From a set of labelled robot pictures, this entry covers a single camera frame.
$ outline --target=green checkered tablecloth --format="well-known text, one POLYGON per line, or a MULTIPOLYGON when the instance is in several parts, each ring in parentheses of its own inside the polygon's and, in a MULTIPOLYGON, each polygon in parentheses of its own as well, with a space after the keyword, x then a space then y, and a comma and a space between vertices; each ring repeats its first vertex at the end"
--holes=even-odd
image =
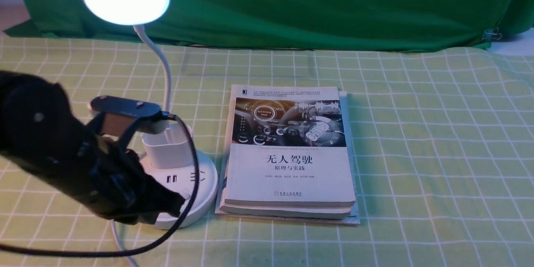
MULTIPOLYGON (((220 167, 232 84, 337 86, 349 93, 360 227, 208 214, 139 255, 150 267, 532 267, 534 56, 454 48, 428 54, 164 47, 172 112, 220 167)), ((59 81, 73 111, 110 94, 161 102, 163 72, 144 45, 0 39, 0 68, 59 81)), ((141 139, 133 142, 142 151, 141 139)), ((161 231, 121 229, 127 247, 161 231)), ((116 250, 109 223, 0 163, 0 241, 116 250)), ((126 266, 124 259, 0 253, 2 266, 126 266)))

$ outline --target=desk lamp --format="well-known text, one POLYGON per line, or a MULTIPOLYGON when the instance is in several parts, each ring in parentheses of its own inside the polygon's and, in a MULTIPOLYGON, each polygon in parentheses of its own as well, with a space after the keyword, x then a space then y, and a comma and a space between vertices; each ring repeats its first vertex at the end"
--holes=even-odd
MULTIPOLYGON (((110 23, 133 26, 143 41, 159 57, 164 66, 164 111, 170 110, 171 75, 169 63, 164 53, 146 35, 144 24, 160 18, 169 7, 170 0, 83 0, 88 9, 110 23)), ((145 173, 153 176, 159 183, 171 191, 180 193, 189 199, 194 182, 193 158, 187 146, 187 135, 177 124, 166 124, 161 134, 142 135, 146 154, 141 156, 145 173)), ((201 151, 197 151, 200 167, 200 186, 195 203, 181 227, 191 225, 202 218, 209 210, 217 194, 217 170, 212 160, 201 151)), ((160 214, 153 225, 158 229, 168 229, 176 218, 160 214)), ((112 223, 115 235, 115 224, 112 223)))

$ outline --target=stack of books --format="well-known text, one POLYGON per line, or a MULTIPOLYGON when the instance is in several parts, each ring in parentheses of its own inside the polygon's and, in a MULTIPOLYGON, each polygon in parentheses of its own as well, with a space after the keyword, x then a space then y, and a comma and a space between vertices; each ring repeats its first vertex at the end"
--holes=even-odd
POLYGON ((216 214, 359 224, 347 94, 232 85, 216 214))

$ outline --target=white power adapter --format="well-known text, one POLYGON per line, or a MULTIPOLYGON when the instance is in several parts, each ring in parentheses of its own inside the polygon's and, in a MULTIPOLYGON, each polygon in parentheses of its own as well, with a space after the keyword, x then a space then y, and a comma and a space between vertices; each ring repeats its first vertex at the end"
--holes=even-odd
MULTIPOLYGON (((160 134, 142 135, 146 156, 141 158, 145 173, 171 191, 180 193, 186 199, 181 212, 187 206, 195 181, 193 155, 187 141, 187 135, 179 124, 169 124, 160 134)), ((197 151, 199 161, 200 183, 193 207, 187 214, 180 228, 187 227, 204 217, 215 201, 217 195, 217 169, 213 161, 202 151, 197 151)), ((154 225, 156 229, 169 229, 177 218, 169 214, 159 214, 154 225)))

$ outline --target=black robotic arm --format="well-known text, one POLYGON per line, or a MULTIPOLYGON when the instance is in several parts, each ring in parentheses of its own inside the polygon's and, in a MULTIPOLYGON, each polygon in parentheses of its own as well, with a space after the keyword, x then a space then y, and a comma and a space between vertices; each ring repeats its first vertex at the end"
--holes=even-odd
MULTIPOLYGON (((143 126, 146 132, 158 128, 151 124, 167 119, 174 119, 184 129, 185 124, 154 103, 140 108, 136 100, 109 101, 114 102, 107 106, 108 111, 83 124, 72 114, 67 94, 59 84, 34 75, 0 71, 0 155, 98 217, 130 225, 154 224, 158 214, 166 212, 178 218, 176 224, 156 242, 125 252, 55 252, 1 244, 0 250, 44 256, 131 256, 155 248, 178 229, 195 200, 198 181, 181 213, 185 199, 146 174, 137 154, 126 146, 143 126), (105 129, 113 131, 120 126, 125 130, 117 141, 103 137, 108 134, 105 129)), ((198 172, 190 136, 189 145, 198 172)))

